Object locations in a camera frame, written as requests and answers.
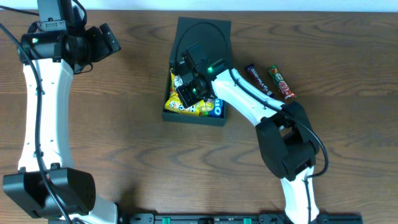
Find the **yellow Hacks candy bag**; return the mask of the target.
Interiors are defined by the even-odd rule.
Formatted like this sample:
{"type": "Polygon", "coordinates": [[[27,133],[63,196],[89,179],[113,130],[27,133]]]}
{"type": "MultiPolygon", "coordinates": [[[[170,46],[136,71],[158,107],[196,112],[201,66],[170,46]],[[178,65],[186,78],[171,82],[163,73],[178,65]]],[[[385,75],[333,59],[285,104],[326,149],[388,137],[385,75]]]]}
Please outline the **yellow Hacks candy bag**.
{"type": "Polygon", "coordinates": [[[171,84],[170,84],[170,95],[168,100],[165,103],[164,108],[168,111],[172,111],[178,114],[184,114],[184,115],[192,115],[192,116],[201,116],[207,113],[207,107],[206,104],[203,100],[201,100],[199,103],[194,104],[193,106],[190,106],[188,108],[185,108],[183,106],[183,103],[181,102],[180,98],[178,97],[178,93],[176,91],[176,86],[175,86],[175,78],[176,76],[172,73],[172,70],[170,70],[170,79],[171,79],[171,84]]]}

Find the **blue Oreo cookie pack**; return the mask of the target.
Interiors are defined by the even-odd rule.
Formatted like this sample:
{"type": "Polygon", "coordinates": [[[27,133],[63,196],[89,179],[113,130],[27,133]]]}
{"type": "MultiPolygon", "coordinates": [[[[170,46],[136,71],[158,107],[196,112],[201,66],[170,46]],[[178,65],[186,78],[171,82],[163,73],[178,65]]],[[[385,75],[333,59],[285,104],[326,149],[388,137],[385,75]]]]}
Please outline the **blue Oreo cookie pack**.
{"type": "Polygon", "coordinates": [[[224,101],[217,98],[214,100],[214,108],[208,113],[209,117],[220,118],[223,116],[224,101]]]}

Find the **dark green box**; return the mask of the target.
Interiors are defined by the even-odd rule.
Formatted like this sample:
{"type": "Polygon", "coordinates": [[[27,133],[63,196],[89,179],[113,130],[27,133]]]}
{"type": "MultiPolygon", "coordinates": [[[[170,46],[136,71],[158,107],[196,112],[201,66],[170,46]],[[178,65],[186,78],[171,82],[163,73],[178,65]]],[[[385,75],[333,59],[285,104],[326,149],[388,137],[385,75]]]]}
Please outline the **dark green box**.
{"type": "MultiPolygon", "coordinates": [[[[215,76],[219,71],[217,67],[219,61],[228,67],[231,66],[230,34],[230,21],[179,17],[175,40],[169,58],[169,74],[164,96],[165,103],[170,95],[170,70],[176,76],[174,82],[177,88],[182,84],[182,75],[187,73],[210,73],[215,76]],[[201,72],[190,70],[181,56],[184,50],[195,43],[201,43],[209,56],[208,65],[201,72]]],[[[177,123],[224,126],[226,123],[226,105],[227,102],[224,101],[223,116],[220,118],[209,117],[209,112],[201,116],[192,116],[178,114],[163,108],[162,119],[177,123]]]]}

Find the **purple Dairy Milk bar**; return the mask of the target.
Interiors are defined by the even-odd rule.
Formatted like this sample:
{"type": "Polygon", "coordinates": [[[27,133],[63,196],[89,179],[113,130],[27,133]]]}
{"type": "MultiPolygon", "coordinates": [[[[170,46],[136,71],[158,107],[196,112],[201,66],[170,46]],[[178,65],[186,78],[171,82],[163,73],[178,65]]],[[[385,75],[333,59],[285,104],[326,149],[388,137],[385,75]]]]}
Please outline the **purple Dairy Milk bar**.
{"type": "Polygon", "coordinates": [[[256,82],[256,85],[259,87],[259,89],[266,94],[267,96],[274,98],[273,92],[270,91],[268,86],[262,81],[261,77],[259,76],[259,73],[257,72],[255,65],[252,63],[244,68],[246,72],[253,78],[253,80],[256,82]]]}

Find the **green red KitKat Milo bar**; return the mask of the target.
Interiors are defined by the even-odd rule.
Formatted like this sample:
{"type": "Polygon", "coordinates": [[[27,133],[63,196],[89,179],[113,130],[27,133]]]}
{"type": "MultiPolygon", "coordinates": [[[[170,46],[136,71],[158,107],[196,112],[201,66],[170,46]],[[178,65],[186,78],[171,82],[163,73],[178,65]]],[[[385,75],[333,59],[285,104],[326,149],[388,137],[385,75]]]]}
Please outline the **green red KitKat Milo bar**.
{"type": "Polygon", "coordinates": [[[288,98],[296,98],[296,94],[289,88],[288,84],[286,83],[285,79],[283,78],[280,70],[278,69],[277,65],[273,65],[268,68],[269,75],[273,79],[273,82],[277,86],[278,90],[283,95],[284,99],[288,98]]]}

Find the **yellow Mentos gum bottle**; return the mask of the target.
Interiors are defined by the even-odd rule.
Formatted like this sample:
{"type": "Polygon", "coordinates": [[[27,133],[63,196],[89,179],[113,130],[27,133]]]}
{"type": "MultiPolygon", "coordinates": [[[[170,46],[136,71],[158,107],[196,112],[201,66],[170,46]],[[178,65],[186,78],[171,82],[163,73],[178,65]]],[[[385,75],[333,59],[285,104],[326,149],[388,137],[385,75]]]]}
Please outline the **yellow Mentos gum bottle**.
{"type": "Polygon", "coordinates": [[[204,99],[198,103],[198,109],[201,113],[212,111],[215,107],[214,99],[204,99]]]}

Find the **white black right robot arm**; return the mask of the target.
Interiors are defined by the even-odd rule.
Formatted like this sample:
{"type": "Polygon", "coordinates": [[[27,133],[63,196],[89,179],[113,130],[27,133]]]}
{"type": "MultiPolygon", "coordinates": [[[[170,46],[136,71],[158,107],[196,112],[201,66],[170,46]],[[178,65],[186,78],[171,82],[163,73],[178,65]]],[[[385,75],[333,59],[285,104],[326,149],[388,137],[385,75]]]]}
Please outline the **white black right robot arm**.
{"type": "Polygon", "coordinates": [[[315,157],[325,147],[303,107],[262,93],[222,58],[211,62],[200,44],[175,57],[173,69],[177,74],[192,76],[177,88],[184,107],[205,98],[218,98],[252,123],[262,160],[281,181],[285,214],[292,223],[313,223],[319,214],[312,186],[317,176],[315,157]]]}

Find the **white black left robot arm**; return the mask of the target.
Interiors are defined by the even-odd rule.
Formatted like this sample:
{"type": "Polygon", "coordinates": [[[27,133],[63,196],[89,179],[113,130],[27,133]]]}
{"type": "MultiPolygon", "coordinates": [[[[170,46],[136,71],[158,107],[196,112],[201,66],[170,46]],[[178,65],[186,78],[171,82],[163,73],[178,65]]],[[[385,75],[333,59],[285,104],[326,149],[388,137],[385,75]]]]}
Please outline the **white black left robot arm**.
{"type": "Polygon", "coordinates": [[[75,75],[120,50],[107,24],[86,27],[77,0],[39,0],[39,20],[15,39],[27,88],[24,146],[5,194],[32,218],[50,223],[117,223],[118,207],[96,193],[91,174],[76,170],[68,106],[75,75]]]}

